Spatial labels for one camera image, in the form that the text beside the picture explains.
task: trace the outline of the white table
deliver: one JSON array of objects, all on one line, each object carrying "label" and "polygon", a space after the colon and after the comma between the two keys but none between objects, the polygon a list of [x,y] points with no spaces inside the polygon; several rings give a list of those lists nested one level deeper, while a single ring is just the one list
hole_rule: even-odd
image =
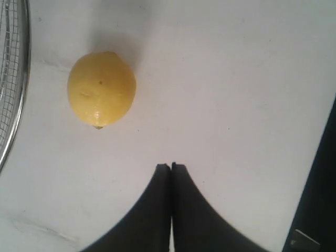
[{"label": "white table", "polygon": [[[230,224],[281,251],[336,93],[335,13],[316,0],[31,0],[1,251],[79,251],[173,161]],[[107,49],[138,89],[129,113],[97,131],[70,110],[66,85],[79,57]]]}]

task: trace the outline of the yellow lemon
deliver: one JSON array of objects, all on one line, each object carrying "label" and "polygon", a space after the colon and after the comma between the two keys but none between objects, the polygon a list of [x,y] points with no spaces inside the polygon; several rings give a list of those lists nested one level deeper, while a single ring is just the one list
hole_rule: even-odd
[{"label": "yellow lemon", "polygon": [[136,87],[133,71],[117,54],[97,52],[75,63],[68,80],[68,98],[75,114],[99,129],[127,113]]}]

